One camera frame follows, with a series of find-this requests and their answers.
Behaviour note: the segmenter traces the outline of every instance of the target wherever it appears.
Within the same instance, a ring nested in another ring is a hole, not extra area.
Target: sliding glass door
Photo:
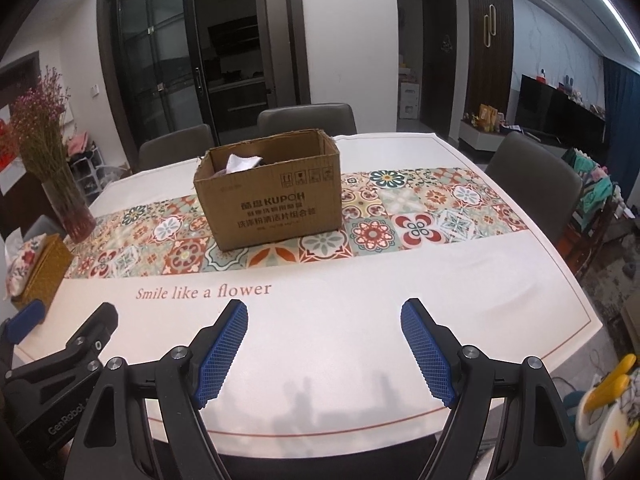
[[[208,123],[193,0],[114,0],[118,82],[136,146]]]

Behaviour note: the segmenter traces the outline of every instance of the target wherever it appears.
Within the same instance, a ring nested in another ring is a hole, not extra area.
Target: blue curtain
[[[640,75],[604,58],[607,169],[626,200],[640,171]]]

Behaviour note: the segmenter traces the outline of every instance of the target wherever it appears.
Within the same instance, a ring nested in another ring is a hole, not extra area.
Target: chair backrest
[[[582,191],[582,180],[564,160],[523,134],[511,132],[485,173],[552,243],[560,239]]]
[[[178,130],[157,139],[148,140],[140,146],[138,169],[152,170],[203,156],[214,145],[208,124]]]
[[[324,130],[332,137],[357,133],[353,110],[343,103],[272,108],[258,115],[258,130],[263,137],[310,128]]]
[[[66,231],[56,221],[46,215],[40,215],[27,232],[24,233],[22,239],[26,242],[36,236],[55,234],[59,234],[63,240],[66,237]]]

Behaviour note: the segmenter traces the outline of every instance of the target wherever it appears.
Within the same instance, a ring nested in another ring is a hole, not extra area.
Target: patterned table runner
[[[284,213],[253,206],[263,222]],[[66,277],[125,278],[298,264],[527,228],[479,175],[462,168],[344,173],[342,216],[337,231],[223,252],[211,236],[197,195],[139,205],[98,218],[92,235],[70,247],[76,257]]]

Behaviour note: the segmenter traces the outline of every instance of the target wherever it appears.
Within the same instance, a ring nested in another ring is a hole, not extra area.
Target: white cloth
[[[482,172],[433,134],[337,137],[342,172],[466,167]],[[193,193],[197,161],[111,184],[92,206],[105,214]],[[407,298],[420,298],[462,344],[495,359],[542,357],[553,370],[601,327],[551,243],[490,180],[530,230],[411,251],[313,264],[152,278],[65,280],[45,322],[18,354],[37,359],[65,341],[101,301],[119,326],[100,356],[130,364],[159,359],[212,324],[226,284],[269,285],[243,298],[249,328],[217,399],[201,414],[220,453],[301,458],[360,452],[442,429],[448,411],[431,397],[402,336]],[[139,300],[140,290],[169,290]],[[174,287],[199,291],[172,300]],[[204,291],[212,295],[204,299]],[[161,414],[149,402],[156,438]]]

